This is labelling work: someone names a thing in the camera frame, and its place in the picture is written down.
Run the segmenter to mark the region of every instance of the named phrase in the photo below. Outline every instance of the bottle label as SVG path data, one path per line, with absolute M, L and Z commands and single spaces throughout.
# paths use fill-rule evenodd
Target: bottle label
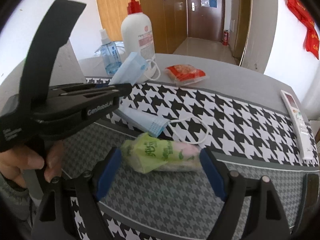
M 152 31 L 148 31 L 148 27 L 145 27 L 146 33 L 139 35 L 139 46 L 141 56 L 147 60 L 155 60 L 155 45 L 153 42 Z

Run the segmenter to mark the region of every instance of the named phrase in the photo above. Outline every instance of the surgical mask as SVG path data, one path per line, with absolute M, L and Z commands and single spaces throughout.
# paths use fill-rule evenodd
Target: surgical mask
M 153 60 L 145 60 L 137 52 L 131 52 L 129 57 L 127 57 L 127 59 L 122 63 L 120 68 L 114 74 L 114 76 L 110 80 L 109 85 L 125 83 L 134 85 L 144 74 L 149 62 L 153 62 L 155 64 L 156 68 L 159 71 L 159 75 L 155 79 L 151 79 L 149 77 L 147 78 L 150 80 L 157 80 L 160 77 L 160 70 L 158 65 Z
M 179 138 L 180 141 L 188 143 L 188 144 L 200 144 L 203 143 L 207 136 L 209 135 L 209 127 L 208 125 L 199 117 L 190 116 L 183 119 L 177 120 L 169 120 L 161 116 L 149 114 L 146 112 L 139 111 L 137 109 L 129 108 L 123 105 L 120 105 L 117 110 L 114 111 L 116 115 L 131 123 L 135 127 L 139 128 L 143 132 L 147 132 L 150 136 L 157 138 L 163 130 L 169 126 L 172 132 Z M 171 125 L 171 123 L 183 122 L 188 119 L 197 119 L 199 122 L 203 124 L 206 128 L 207 132 L 204 138 L 198 142 L 187 142 L 183 139 L 175 130 L 175 128 Z

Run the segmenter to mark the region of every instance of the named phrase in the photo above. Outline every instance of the fire extinguisher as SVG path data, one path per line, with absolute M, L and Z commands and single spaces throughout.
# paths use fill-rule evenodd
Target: fire extinguisher
M 228 46 L 228 41 L 229 41 L 229 31 L 224 31 L 222 44 L 224 46 Z

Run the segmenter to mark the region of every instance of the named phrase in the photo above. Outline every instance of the human hand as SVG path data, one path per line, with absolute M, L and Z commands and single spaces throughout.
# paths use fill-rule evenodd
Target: human hand
M 46 157 L 47 168 L 44 171 L 44 178 L 47 182 L 50 182 L 55 176 L 61 176 L 63 155 L 63 141 L 55 142 Z M 1 174 L 23 188 L 26 188 L 27 185 L 21 171 L 40 170 L 43 166 L 44 159 L 25 145 L 15 146 L 8 151 L 0 153 Z

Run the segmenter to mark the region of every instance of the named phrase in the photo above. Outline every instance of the red decoration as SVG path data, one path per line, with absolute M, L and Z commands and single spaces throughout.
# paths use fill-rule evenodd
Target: red decoration
M 287 0 L 287 7 L 297 19 L 307 27 L 306 50 L 319 59 L 319 36 L 315 29 L 315 22 L 300 0 Z

